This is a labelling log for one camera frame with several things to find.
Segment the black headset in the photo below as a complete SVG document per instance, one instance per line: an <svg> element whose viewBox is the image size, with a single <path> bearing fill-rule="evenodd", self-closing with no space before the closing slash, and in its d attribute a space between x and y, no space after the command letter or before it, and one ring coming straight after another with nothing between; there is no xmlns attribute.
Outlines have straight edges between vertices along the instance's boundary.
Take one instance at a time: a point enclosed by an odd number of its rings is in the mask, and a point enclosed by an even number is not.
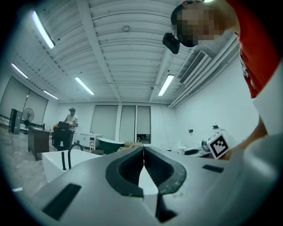
<svg viewBox="0 0 283 226"><path fill-rule="evenodd" d="M197 45L196 40L182 40L182 34L181 29L177 26L177 15L180 13L180 11L184 8L184 5L190 5L193 3L200 3L204 2L204 0L201 1L184 1L182 4L177 6L173 13L171 14L171 24L173 25L174 29L177 31L177 38L175 38L175 35L172 33L166 33L163 37L162 43L169 49L173 54L177 54L180 49L180 43L182 43L186 47L193 47Z"/></svg>

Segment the fluorescent light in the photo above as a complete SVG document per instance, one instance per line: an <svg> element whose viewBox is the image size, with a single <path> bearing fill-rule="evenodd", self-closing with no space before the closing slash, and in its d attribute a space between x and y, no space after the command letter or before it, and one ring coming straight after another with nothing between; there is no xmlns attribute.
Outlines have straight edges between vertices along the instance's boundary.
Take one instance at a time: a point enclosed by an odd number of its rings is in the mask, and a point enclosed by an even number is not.
<svg viewBox="0 0 283 226"><path fill-rule="evenodd" d="M32 12L31 17L32 17L37 29L39 30L40 34L42 35L42 37L46 41L47 45L49 46L50 49L52 49L54 47L54 43L52 42L49 35L47 34L45 29L43 28L42 24L40 23L40 20L39 20L35 11Z"/></svg>
<svg viewBox="0 0 283 226"><path fill-rule="evenodd" d="M172 82L173 78L174 78L174 76L168 75L168 77L167 77L167 79L166 79L166 81L165 81L165 83L164 83L162 89L160 90L158 96L163 96L163 94L166 92L168 86L169 86L170 83Z"/></svg>
<svg viewBox="0 0 283 226"><path fill-rule="evenodd" d="M87 91L89 92L91 95L94 95L93 92L91 92L91 90L89 88L87 88L87 86L78 78L76 77L75 80Z"/></svg>
<svg viewBox="0 0 283 226"><path fill-rule="evenodd" d="M25 77L26 79L28 79L28 77L20 70L17 68L16 65L14 65L13 63L11 63L11 66L16 69L23 77Z"/></svg>
<svg viewBox="0 0 283 226"><path fill-rule="evenodd" d="M59 100L59 98L57 98L57 97L53 96L52 94L48 93L46 90L44 90L43 92L47 93L49 96L55 98L56 100Z"/></svg>

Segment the tiled floor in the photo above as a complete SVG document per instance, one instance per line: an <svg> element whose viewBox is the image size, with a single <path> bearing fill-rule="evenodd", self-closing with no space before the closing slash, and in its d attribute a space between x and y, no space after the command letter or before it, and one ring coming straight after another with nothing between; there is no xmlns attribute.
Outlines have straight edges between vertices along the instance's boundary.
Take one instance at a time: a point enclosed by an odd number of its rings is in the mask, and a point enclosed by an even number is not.
<svg viewBox="0 0 283 226"><path fill-rule="evenodd" d="M55 151L51 137L49 149ZM9 133L8 127L0 125L0 158L11 188L22 187L26 197L31 198L47 183L42 160L35 161L27 150L26 134Z"/></svg>

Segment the man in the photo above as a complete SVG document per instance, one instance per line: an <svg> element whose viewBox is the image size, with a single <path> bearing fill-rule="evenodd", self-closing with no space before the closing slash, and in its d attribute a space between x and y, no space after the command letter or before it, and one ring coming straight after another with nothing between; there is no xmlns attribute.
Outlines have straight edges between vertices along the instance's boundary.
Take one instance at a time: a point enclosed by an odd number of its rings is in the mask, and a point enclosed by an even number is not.
<svg viewBox="0 0 283 226"><path fill-rule="evenodd" d="M251 97L255 98L267 84L281 56L261 21L240 0L184 1L171 16L177 37L185 46L192 47L202 40L214 40L226 30L235 33L240 44L240 56L244 79ZM259 118L252 134L226 153L245 149L254 140L267 135Z"/></svg>
<svg viewBox="0 0 283 226"><path fill-rule="evenodd" d="M76 127L78 127L78 116L75 114L76 109L70 108L69 111L70 111L70 114L67 115L64 122L69 123L70 130L72 131L72 134L71 134L71 137L70 137L70 145L71 145L72 141L73 141L75 129L76 129Z"/></svg>

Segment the white ceiling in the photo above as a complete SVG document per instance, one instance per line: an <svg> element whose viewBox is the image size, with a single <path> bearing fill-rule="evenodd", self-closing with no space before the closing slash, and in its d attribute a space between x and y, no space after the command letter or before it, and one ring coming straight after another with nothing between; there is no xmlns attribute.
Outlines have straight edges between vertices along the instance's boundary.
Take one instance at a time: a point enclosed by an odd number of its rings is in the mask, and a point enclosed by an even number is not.
<svg viewBox="0 0 283 226"><path fill-rule="evenodd" d="M171 32L170 15L178 3L42 1L35 9L55 47L48 47L28 12L15 32L6 59L29 76L26 83L49 91L60 102L171 103L181 87L181 76L200 50L214 58L232 35L227 32L216 41L197 46L191 54L191 48L181 45L179 54L173 55L162 44L162 38ZM158 97L168 74L177 78L164 96ZM95 95L85 91L76 77Z"/></svg>

